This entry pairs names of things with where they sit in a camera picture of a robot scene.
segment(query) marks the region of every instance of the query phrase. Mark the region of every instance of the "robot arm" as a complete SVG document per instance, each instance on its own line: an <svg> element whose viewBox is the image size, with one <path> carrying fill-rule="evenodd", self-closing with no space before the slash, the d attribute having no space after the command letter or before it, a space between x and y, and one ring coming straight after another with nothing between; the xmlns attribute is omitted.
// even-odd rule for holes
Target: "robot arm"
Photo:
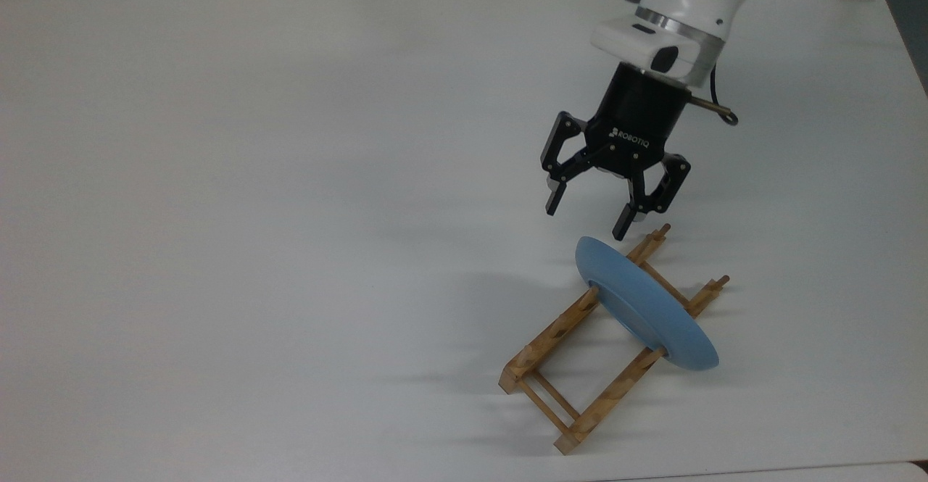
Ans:
<svg viewBox="0 0 928 482"><path fill-rule="evenodd" d="M664 212L689 172L683 156L664 152L687 103L724 113L693 98L715 66L738 7L744 0L632 0L633 15L601 23L592 43L622 60L600 108L589 122L561 112L542 153L551 188L547 212L554 214L567 181L600 168L629 181L630 201L613 236L621 240L631 222L647 212ZM583 134L587 147L558 162L563 142ZM644 171L662 164L664 175L646 194Z"/></svg>

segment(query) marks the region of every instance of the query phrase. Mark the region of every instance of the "black cable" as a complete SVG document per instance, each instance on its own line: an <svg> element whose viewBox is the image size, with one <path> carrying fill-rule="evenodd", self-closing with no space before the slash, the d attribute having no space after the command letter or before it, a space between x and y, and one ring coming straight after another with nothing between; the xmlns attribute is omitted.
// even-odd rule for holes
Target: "black cable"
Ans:
<svg viewBox="0 0 928 482"><path fill-rule="evenodd" d="M712 102L715 103L715 105L719 105L718 95L716 95L716 66L715 65L712 66L712 72L709 73L709 92L712 93ZM718 117L722 118L722 121L728 123L729 125L732 125L732 126L738 125L738 116L736 116L735 113L733 112L730 113L730 115L728 116L723 115L723 113L719 112Z"/></svg>

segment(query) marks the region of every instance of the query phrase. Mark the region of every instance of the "white table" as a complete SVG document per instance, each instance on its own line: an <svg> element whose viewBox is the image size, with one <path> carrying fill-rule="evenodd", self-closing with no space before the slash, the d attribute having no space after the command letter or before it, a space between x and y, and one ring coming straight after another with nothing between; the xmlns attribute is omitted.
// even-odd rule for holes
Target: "white table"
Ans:
<svg viewBox="0 0 928 482"><path fill-rule="evenodd" d="M0 478L596 480L928 457L928 103L885 1L749 0L653 263L732 275L576 453L505 362L626 187L556 217L619 0L0 0ZM306 13L306 9L316 12ZM577 406L637 350L606 314Z"/></svg>

